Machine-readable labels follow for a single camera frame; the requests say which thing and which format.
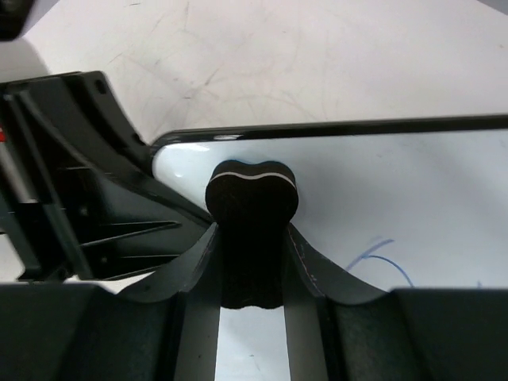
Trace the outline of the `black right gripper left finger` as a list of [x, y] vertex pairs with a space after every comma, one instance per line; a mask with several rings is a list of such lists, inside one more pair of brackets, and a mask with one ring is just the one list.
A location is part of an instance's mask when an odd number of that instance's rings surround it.
[[93, 283], [1, 288], [4, 380], [211, 380], [220, 234], [114, 294]]

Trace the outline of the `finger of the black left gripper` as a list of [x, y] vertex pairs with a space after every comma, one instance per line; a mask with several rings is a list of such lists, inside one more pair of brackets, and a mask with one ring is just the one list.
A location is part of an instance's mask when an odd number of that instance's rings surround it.
[[22, 280], [124, 279], [198, 240], [209, 215], [155, 179], [153, 150], [103, 73], [24, 80], [18, 99], [44, 176], [44, 273]]

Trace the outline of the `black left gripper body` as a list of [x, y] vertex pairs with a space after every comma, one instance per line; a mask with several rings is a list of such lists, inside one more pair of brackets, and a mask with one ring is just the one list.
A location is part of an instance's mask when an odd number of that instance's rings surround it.
[[37, 143], [18, 99], [27, 83], [1, 84], [1, 230], [24, 267], [21, 277], [40, 278], [44, 176]]

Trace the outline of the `black whiteboard eraser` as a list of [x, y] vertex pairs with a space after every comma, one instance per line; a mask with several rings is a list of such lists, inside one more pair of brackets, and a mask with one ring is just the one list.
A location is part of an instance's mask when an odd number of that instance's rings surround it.
[[205, 200], [221, 231], [222, 307], [280, 307], [283, 233], [298, 208], [292, 170], [226, 160], [215, 167]]

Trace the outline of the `small black-framed whiteboard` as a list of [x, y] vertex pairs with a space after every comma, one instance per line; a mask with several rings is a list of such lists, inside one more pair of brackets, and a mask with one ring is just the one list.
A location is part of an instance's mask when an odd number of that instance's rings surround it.
[[507, 293], [505, 115], [173, 132], [152, 170], [204, 206], [226, 160], [286, 164], [300, 200], [290, 227], [381, 291]]

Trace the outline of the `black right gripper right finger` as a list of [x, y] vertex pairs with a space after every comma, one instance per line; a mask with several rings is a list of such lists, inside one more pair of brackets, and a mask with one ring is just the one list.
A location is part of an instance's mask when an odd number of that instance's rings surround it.
[[293, 380], [504, 380], [507, 293], [381, 291], [284, 235], [283, 302]]

